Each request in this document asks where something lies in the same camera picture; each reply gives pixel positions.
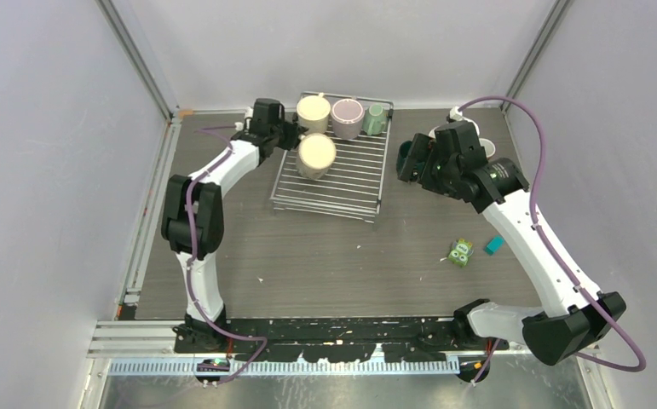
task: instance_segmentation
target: cable connector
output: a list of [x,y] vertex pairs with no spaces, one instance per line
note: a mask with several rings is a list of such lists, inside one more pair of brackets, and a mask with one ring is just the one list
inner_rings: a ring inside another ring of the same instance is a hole
[[473,119],[466,118],[464,116],[464,113],[458,110],[458,107],[453,107],[451,108],[451,111],[448,112],[448,118],[450,118],[452,121],[469,121],[471,122],[474,127],[476,128],[476,136],[480,135],[479,132],[479,125],[474,122]]
[[236,122],[235,130],[240,132],[241,130],[244,130],[245,127],[250,128],[252,119],[253,119],[253,108],[245,107],[245,115],[243,115],[243,122]]

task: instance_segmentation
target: small green figure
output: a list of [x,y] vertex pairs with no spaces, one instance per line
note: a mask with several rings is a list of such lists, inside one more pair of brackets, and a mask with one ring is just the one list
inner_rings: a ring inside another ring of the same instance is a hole
[[447,258],[459,267],[466,267],[466,264],[469,263],[469,257],[474,254],[471,249],[473,246],[470,241],[458,239],[451,245],[451,251],[449,251]]

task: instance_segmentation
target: metal cooling rack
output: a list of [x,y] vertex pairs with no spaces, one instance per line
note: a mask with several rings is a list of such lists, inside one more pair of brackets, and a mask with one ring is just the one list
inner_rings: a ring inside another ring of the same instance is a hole
[[[317,95],[317,92],[303,92]],[[319,180],[306,179],[296,170],[296,151],[286,151],[280,162],[270,199],[275,210],[297,210],[325,215],[348,217],[374,223],[381,211],[381,193],[389,146],[394,104],[386,100],[360,98],[350,95],[324,94],[331,103],[343,98],[355,98],[368,110],[380,104],[388,111],[386,130],[375,136],[359,136],[346,141],[333,134],[329,120],[326,135],[336,143],[336,160]]]

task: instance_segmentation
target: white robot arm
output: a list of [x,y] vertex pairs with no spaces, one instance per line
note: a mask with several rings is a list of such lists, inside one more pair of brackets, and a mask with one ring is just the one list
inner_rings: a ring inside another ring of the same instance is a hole
[[[215,184],[220,187],[222,196],[237,183],[240,178],[245,176],[251,170],[254,170],[260,164],[260,153],[257,146],[248,141],[233,141],[232,148],[228,147],[207,164],[204,168],[196,170],[190,174],[190,180],[202,175],[215,162],[220,160],[223,155],[230,155],[228,159],[220,164],[212,173],[205,176],[200,183]],[[182,266],[182,273],[187,274],[187,261],[192,257],[191,252],[180,251],[177,253],[177,259]],[[223,310],[222,297],[217,285],[216,270],[216,253],[211,252],[205,255],[202,260],[193,262],[193,290],[196,298],[203,306],[208,318],[215,321]],[[187,314],[196,320],[202,320],[200,313],[196,310],[195,305],[188,300]]]
[[471,203],[504,237],[541,300],[536,308],[477,300],[454,311],[456,336],[496,337],[525,344],[539,360],[555,365],[598,341],[610,329],[579,293],[580,287],[614,320],[626,310],[624,300],[616,292],[601,293],[538,212],[538,224],[580,285],[568,279],[534,230],[529,216],[528,182],[518,166],[507,158],[489,162],[475,124],[452,115],[448,120],[448,124],[434,130],[435,139],[423,134],[414,136],[399,179],[415,180],[420,173],[418,182],[424,189]]

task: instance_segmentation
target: gray wall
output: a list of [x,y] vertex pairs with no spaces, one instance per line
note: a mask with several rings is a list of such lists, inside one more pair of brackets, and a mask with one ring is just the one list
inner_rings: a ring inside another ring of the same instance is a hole
[[115,0],[183,108],[301,91],[440,107],[505,92],[547,0]]
[[[574,258],[628,304],[620,320],[643,347],[639,374],[607,371],[619,407],[657,407],[657,2],[574,2],[519,98],[548,133],[539,205]],[[538,144],[510,123],[524,170]],[[612,335],[611,360],[635,362]]]
[[0,2],[0,408],[76,405],[163,132],[95,2]]

